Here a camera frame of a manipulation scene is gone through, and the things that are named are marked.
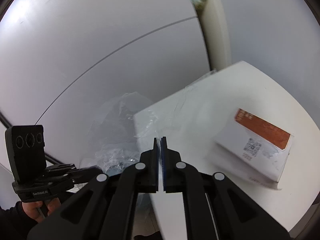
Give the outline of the black left sleeve forearm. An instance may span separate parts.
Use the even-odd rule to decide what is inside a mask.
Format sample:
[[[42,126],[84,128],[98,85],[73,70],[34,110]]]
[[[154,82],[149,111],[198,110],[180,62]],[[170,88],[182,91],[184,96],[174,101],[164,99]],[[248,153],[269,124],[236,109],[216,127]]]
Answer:
[[[27,239],[30,230],[38,222],[30,218],[23,210],[22,202],[19,201],[10,209],[0,210],[1,239]]]

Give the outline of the left hand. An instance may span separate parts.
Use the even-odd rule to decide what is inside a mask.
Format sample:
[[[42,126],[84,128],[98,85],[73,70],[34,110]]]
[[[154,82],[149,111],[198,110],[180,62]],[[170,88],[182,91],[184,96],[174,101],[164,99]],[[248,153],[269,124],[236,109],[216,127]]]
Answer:
[[[23,211],[28,217],[40,223],[45,219],[45,216],[41,214],[41,210],[40,210],[40,208],[44,204],[46,205],[46,208],[48,210],[47,215],[51,215],[55,210],[57,210],[61,206],[59,198],[54,198],[50,202],[38,201],[38,202],[22,203],[22,207],[23,207]]]

